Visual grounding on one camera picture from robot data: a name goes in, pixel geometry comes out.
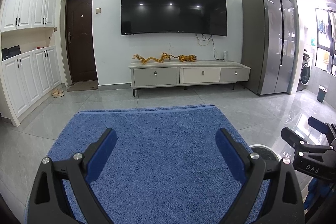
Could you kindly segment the blue white gloved right hand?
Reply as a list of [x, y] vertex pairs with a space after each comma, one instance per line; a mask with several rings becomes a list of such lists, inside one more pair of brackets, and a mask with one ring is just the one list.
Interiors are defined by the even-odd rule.
[[303, 203], [303, 209], [308, 210], [313, 201], [318, 197], [326, 197], [331, 190], [331, 183], [313, 178], [307, 187], [307, 196], [305, 202]]

